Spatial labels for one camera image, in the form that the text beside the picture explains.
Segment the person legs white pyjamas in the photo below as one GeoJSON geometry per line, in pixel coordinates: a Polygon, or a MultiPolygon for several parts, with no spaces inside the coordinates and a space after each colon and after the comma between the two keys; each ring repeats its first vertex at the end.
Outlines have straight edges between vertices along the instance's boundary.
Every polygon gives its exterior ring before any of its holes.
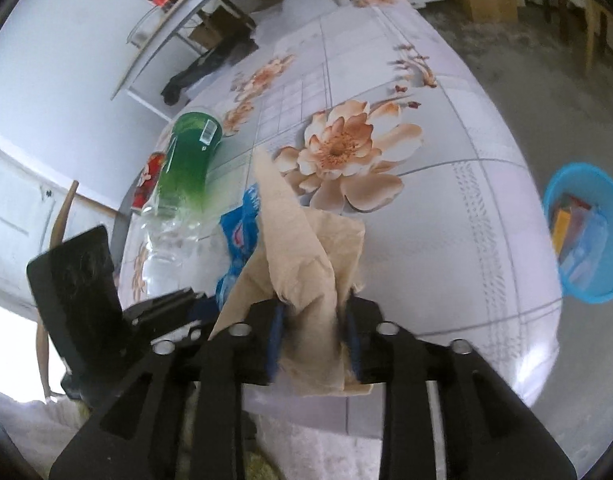
{"type": "Polygon", "coordinates": [[[263,416],[244,423],[239,393],[207,405],[150,378],[96,410],[70,399],[0,393],[0,465],[39,479],[376,479],[382,445],[263,416]]]}

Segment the wooden chair right side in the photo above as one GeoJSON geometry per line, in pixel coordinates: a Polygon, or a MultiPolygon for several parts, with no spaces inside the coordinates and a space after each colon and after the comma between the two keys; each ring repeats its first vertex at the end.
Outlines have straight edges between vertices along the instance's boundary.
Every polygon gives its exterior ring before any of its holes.
{"type": "Polygon", "coordinates": [[[607,0],[565,0],[582,9],[586,20],[584,72],[589,76],[595,61],[610,50],[613,54],[613,10],[607,0]]]}

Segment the large red snack bag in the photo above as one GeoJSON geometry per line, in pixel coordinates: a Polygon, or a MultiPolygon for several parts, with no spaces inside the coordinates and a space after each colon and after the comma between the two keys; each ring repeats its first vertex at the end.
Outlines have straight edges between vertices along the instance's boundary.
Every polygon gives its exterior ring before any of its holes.
{"type": "Polygon", "coordinates": [[[580,209],[585,211],[591,211],[594,209],[594,206],[588,203],[586,200],[582,200],[570,193],[564,193],[561,196],[560,205],[564,209],[580,209]]]}

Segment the yellow white carton box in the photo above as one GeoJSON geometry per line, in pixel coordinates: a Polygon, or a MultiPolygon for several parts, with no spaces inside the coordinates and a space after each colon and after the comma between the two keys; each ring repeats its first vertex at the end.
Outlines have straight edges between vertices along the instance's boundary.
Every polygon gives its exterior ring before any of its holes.
{"type": "Polygon", "coordinates": [[[572,214],[569,208],[559,208],[553,214],[551,240],[553,241],[553,249],[555,250],[557,256],[560,256],[564,242],[567,239],[571,218],[572,214]]]}

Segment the steel basin on shelf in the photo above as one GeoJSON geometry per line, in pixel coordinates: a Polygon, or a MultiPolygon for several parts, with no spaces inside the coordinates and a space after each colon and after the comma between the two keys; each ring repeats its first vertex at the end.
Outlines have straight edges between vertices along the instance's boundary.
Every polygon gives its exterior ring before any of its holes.
{"type": "Polygon", "coordinates": [[[165,17],[165,13],[160,6],[153,6],[148,12],[146,12],[126,37],[126,43],[137,49],[140,49],[146,44],[146,41],[156,31],[162,18],[165,17]]]}

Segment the black cloth pile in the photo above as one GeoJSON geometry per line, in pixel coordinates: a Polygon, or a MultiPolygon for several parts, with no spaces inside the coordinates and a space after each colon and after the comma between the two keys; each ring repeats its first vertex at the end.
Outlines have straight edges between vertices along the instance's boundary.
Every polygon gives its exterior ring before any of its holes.
{"type": "Polygon", "coordinates": [[[256,50],[256,43],[251,39],[251,32],[243,32],[222,40],[216,47],[200,55],[192,64],[165,84],[161,91],[164,104],[175,105],[185,89],[223,66],[236,64],[254,50],[256,50]]]}

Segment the blue snack wrapper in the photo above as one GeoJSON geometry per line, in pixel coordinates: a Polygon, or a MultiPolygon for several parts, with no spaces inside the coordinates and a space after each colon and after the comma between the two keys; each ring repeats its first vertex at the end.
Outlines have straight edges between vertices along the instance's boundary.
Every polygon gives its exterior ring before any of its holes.
{"type": "Polygon", "coordinates": [[[229,267],[216,285],[215,300],[220,310],[224,309],[244,266],[256,250],[260,203],[259,187],[253,184],[244,191],[241,205],[221,216],[220,227],[226,240],[229,267]]]}

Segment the floral tablecloth dining table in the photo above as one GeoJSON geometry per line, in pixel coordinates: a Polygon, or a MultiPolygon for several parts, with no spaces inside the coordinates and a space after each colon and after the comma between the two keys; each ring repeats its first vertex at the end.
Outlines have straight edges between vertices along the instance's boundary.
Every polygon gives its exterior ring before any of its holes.
{"type": "Polygon", "coordinates": [[[418,337],[474,345],[527,404],[559,353],[561,287],[541,200],[503,117],[457,53],[405,0],[317,16],[201,84],[191,110],[224,136],[192,244],[158,256],[134,218],[123,307],[225,273],[218,219],[263,148],[301,202],[364,224],[359,282],[418,337]]]}

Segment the blue plastic trash basket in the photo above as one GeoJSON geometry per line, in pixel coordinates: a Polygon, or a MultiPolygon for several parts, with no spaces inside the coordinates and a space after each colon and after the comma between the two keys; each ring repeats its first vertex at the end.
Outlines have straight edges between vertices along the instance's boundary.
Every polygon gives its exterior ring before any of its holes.
{"type": "Polygon", "coordinates": [[[549,181],[543,209],[563,292],[585,302],[613,299],[613,179],[571,162],[549,181]]]}

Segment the brown paper napkin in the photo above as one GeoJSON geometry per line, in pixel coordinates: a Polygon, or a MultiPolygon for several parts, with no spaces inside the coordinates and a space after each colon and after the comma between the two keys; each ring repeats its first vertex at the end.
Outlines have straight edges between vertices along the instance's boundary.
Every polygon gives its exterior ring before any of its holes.
{"type": "Polygon", "coordinates": [[[270,155],[252,157],[259,185],[258,246],[229,292],[212,337],[276,296],[288,306],[280,367],[301,396],[366,396],[339,335],[358,280],[366,229],[359,220],[303,207],[270,155]]]}

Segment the wooden chair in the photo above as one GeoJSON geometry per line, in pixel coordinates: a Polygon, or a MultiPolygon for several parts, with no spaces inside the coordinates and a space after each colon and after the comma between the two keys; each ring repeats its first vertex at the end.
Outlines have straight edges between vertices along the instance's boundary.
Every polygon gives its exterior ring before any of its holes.
{"type": "Polygon", "coordinates": [[[108,232],[95,226],[64,239],[79,183],[74,181],[52,227],[49,251],[26,267],[38,311],[36,357],[45,396],[52,394],[49,353],[66,363],[67,396],[95,406],[118,380],[125,325],[113,281],[108,232]]]}
{"type": "Polygon", "coordinates": [[[613,10],[607,0],[565,0],[582,9],[586,20],[584,72],[589,76],[595,61],[610,50],[613,54],[613,10]]]}

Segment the wooden chair left side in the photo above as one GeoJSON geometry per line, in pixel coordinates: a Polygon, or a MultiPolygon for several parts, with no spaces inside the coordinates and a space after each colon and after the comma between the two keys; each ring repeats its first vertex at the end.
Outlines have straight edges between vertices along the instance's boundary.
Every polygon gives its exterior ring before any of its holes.
{"type": "Polygon", "coordinates": [[[95,226],[64,239],[79,183],[74,181],[52,227],[49,251],[26,267],[38,311],[36,357],[45,396],[52,394],[49,353],[66,363],[67,396],[95,406],[118,380],[125,325],[113,281],[108,232],[95,226]]]}

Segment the blue white toothpaste box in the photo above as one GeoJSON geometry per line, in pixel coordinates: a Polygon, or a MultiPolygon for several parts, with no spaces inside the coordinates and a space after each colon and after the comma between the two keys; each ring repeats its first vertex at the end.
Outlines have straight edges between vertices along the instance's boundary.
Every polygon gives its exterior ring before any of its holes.
{"type": "Polygon", "coordinates": [[[608,241],[608,220],[597,208],[572,210],[572,219],[559,257],[560,270],[568,282],[587,289],[594,279],[608,241]]]}

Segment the red drink can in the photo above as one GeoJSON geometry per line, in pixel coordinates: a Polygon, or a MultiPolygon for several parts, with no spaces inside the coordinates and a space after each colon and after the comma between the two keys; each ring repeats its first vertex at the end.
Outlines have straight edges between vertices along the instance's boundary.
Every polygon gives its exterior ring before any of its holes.
{"type": "Polygon", "coordinates": [[[140,171],[135,191],[133,193],[132,211],[142,214],[154,204],[160,172],[166,155],[162,152],[152,153],[140,171]]]}

